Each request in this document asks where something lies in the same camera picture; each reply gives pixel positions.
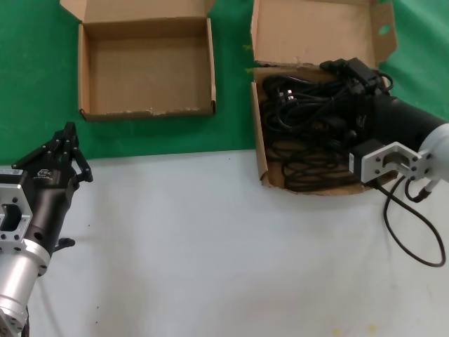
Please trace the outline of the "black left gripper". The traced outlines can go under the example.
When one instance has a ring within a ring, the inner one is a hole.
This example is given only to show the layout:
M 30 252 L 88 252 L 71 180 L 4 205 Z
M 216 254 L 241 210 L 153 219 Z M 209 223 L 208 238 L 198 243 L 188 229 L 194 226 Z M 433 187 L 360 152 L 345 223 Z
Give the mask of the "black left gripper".
M 80 172 L 72 167 L 76 162 Z M 79 138 L 74 122 L 67 122 L 47 142 L 17 160 L 12 169 L 27 172 L 33 182 L 32 219 L 25 239 L 53 254 L 65 216 L 71 206 L 74 184 L 93 182 L 93 173 L 79 149 Z

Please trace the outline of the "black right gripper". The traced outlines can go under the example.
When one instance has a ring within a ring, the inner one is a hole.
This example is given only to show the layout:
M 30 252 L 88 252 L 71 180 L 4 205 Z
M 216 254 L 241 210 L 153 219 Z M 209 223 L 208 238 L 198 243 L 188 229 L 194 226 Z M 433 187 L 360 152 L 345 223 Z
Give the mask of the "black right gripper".
M 334 74 L 353 95 L 355 130 L 340 117 L 329 119 L 329 131 L 338 140 L 358 140 L 353 154 L 368 153 L 398 142 L 419 152 L 427 136 L 447 121 L 383 92 L 382 77 L 358 58 L 328 60 L 320 68 Z

